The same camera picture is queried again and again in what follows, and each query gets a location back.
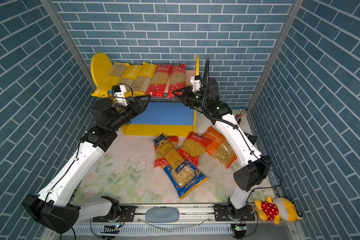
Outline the blue Moli spaghetti bag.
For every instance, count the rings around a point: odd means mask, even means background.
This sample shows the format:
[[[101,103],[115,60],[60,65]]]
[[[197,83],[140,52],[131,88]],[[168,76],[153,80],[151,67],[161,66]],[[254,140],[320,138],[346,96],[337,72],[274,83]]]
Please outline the blue Moli spaghetti bag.
[[[192,169],[188,163],[184,161],[174,145],[166,136],[160,134],[154,139],[154,144],[168,162],[166,165],[166,171],[169,176],[174,179],[177,178],[181,180],[189,179],[193,176]]]

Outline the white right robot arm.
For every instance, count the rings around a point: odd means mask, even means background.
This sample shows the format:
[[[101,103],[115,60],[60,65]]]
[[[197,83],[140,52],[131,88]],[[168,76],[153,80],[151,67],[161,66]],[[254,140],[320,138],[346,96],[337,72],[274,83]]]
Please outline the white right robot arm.
[[[220,100],[219,85],[209,74],[210,60],[206,60],[203,76],[197,74],[191,85],[174,90],[173,94],[184,106],[202,113],[223,134],[235,152],[241,169],[234,172],[236,188],[228,199],[229,216],[238,220],[248,209],[249,198],[267,177],[272,159],[263,155],[240,128],[232,110]]]

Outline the red spaghetti bag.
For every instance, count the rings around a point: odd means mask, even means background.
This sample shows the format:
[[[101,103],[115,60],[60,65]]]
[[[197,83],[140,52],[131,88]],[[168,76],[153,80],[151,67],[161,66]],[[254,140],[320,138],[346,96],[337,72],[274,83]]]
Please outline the red spaghetti bag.
[[[170,78],[171,70],[172,65],[170,64],[158,64],[150,85],[146,91],[146,95],[162,98],[167,82]]]
[[[167,99],[174,98],[175,95],[173,94],[173,91],[184,88],[185,83],[186,83],[186,64],[181,63],[181,64],[172,65]]]

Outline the yellow spaghetti bag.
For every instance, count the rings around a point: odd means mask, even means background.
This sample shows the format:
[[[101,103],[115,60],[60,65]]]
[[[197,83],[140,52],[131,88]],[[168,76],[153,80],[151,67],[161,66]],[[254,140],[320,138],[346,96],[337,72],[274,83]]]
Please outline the yellow spaghetti bag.
[[[111,67],[94,67],[93,64],[91,64],[92,73],[100,74],[99,79],[101,79],[98,82],[97,89],[92,93],[92,96],[98,98],[108,97],[108,92],[113,86],[117,85],[123,73],[129,66],[130,64],[128,63],[114,63]]]
[[[132,96],[130,87],[133,86],[142,68],[143,68],[142,65],[128,65],[126,70],[121,75],[120,79],[115,83],[115,86],[121,84],[126,85],[126,90],[127,90],[127,92],[125,93],[126,97]]]
[[[156,68],[157,65],[143,63],[142,69],[140,70],[136,80],[132,84],[133,93],[129,91],[128,93],[126,93],[126,97],[146,95],[146,91],[148,90]]]

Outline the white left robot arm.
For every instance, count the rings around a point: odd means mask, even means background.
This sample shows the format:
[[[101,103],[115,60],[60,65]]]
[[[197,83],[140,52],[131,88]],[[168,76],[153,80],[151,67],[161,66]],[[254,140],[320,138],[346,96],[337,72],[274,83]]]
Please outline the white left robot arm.
[[[151,96],[137,96],[126,106],[115,105],[110,98],[95,102],[91,113],[95,124],[80,139],[77,150],[60,172],[36,195],[27,195],[22,205],[32,219],[48,229],[63,234],[76,222],[96,217],[122,221],[119,201],[108,196],[89,203],[71,203],[75,189],[89,168],[108,150],[117,131],[143,113]]]

